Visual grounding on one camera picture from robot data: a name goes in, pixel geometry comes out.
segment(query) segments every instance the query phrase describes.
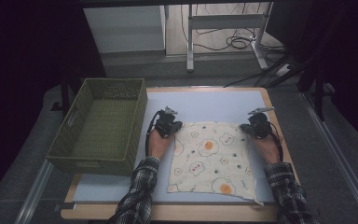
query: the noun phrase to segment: hand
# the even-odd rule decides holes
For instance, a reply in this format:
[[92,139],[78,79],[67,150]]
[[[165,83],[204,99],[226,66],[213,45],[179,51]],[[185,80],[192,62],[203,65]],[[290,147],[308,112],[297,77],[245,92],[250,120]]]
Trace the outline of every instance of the hand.
[[173,140],[173,137],[174,134],[168,136],[168,138],[162,138],[158,131],[153,129],[149,138],[149,156],[157,157],[161,160]]
[[258,149],[258,152],[261,156],[263,156],[268,165],[281,162],[279,160],[279,150],[271,135],[267,135],[265,138],[252,137],[252,139]]

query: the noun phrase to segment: wall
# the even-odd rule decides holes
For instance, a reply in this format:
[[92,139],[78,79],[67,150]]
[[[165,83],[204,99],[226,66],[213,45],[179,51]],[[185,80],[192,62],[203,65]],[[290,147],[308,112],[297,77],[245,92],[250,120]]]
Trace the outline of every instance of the wall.
[[165,49],[164,7],[85,8],[100,53]]

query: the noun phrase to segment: fabric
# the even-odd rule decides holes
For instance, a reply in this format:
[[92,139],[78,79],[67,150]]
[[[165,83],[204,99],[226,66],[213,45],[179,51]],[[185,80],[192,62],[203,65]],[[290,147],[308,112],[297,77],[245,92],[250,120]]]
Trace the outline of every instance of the fabric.
[[148,157],[139,162],[131,175],[130,190],[117,206],[116,214],[124,213],[114,223],[145,224],[150,222],[151,194],[157,184],[158,166],[159,159],[155,157]]
[[168,192],[216,193],[253,199],[248,138],[238,124],[184,123],[175,135]]
[[[298,185],[290,163],[275,163],[268,165],[264,172],[271,185],[272,192],[281,209],[277,215],[278,223],[291,223],[291,217],[295,223],[319,223],[310,212],[306,197],[306,191]],[[284,216],[283,209],[289,216]]]

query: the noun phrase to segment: person's left arm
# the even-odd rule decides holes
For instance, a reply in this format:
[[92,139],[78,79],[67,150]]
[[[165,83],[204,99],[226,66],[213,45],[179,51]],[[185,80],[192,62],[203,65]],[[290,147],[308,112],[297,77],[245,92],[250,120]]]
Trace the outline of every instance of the person's left arm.
[[139,162],[131,175],[129,192],[121,199],[115,223],[149,223],[152,193],[157,184],[159,159],[148,157]]

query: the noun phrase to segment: wrist-mounted device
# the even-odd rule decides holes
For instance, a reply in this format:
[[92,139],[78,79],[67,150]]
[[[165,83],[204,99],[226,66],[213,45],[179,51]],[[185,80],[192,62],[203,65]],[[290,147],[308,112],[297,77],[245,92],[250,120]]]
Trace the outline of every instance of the wrist-mounted device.
[[279,159],[280,161],[283,161],[283,151],[281,146],[281,139],[278,135],[278,131],[276,130],[275,126],[269,122],[267,116],[263,113],[269,110],[273,110],[274,107],[271,108],[258,108],[252,112],[250,112],[248,115],[252,115],[248,120],[249,124],[241,124],[240,128],[244,132],[248,133],[252,137],[255,138],[265,138],[268,135],[270,135],[278,148],[279,151]]
[[[147,129],[146,133],[146,142],[145,142],[145,150],[146,150],[146,157],[148,156],[149,151],[149,137],[150,132],[152,131],[153,125],[155,129],[158,131],[159,135],[163,138],[170,136],[173,133],[178,132],[183,125],[181,121],[174,121],[175,116],[178,112],[168,108],[165,106],[165,110],[159,110],[156,112],[152,120],[150,121],[149,128]],[[156,120],[156,124],[154,124],[154,120],[156,116],[159,115],[158,119]]]

